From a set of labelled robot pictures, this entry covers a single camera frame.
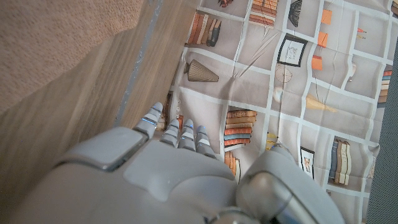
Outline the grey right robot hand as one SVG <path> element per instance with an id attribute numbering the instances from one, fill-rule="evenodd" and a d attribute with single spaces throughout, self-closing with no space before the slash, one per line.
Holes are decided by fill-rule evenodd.
<path id="1" fill-rule="evenodd" d="M 331 197 L 281 145 L 239 179 L 203 126 L 172 121 L 160 139 L 155 103 L 132 129 L 81 142 L 57 161 L 10 223 L 343 223 Z"/>

